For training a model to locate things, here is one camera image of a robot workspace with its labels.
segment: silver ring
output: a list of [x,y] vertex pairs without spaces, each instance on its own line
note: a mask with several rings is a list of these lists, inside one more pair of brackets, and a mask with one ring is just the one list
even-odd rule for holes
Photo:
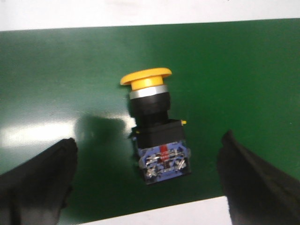
[[152,96],[152,95],[161,94],[165,92],[168,92],[167,85],[159,85],[159,86],[148,87],[140,90],[134,90],[130,92],[129,97],[130,99],[142,98],[142,97]]

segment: white surface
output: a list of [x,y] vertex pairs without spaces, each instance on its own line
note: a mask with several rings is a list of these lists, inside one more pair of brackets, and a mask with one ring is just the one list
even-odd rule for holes
[[232,225],[232,223],[227,198],[222,196],[83,225]]
[[0,0],[0,31],[299,17],[300,0]]

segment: yellow button cap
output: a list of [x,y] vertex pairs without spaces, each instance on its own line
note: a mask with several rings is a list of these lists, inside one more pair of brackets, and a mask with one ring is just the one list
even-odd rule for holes
[[121,85],[131,84],[132,90],[153,87],[164,84],[163,78],[170,76],[172,71],[168,68],[153,68],[137,71],[124,76]]

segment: metal terminal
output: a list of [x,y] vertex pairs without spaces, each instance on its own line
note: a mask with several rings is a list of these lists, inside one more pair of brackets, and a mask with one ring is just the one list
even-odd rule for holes
[[158,159],[160,158],[160,154],[159,155],[152,155],[150,157],[147,158],[147,162],[146,162],[146,165],[149,165],[151,163],[154,163],[154,162],[157,162]]
[[184,159],[181,159],[180,161],[179,161],[179,160],[176,160],[176,161],[175,161],[175,164],[177,165],[177,166],[176,166],[176,169],[177,169],[177,170],[181,170],[181,169],[183,169],[184,167],[187,166],[186,161],[185,161]]
[[130,92],[129,97],[130,99],[142,98],[142,97],[152,96],[152,95],[161,94],[165,92],[168,92],[167,85],[159,85],[159,86],[144,88],[140,90],[134,90]]
[[150,168],[148,168],[148,170],[147,170],[147,177],[156,177],[157,176],[157,173],[156,173],[156,171],[155,171],[155,167],[150,167]]

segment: green mat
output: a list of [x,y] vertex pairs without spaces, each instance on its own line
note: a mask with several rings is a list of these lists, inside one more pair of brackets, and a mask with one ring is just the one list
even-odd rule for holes
[[[130,72],[167,67],[192,174],[146,186],[128,116]],[[223,195],[221,136],[300,179],[300,19],[0,33],[0,172],[62,137],[79,165],[60,224]]]

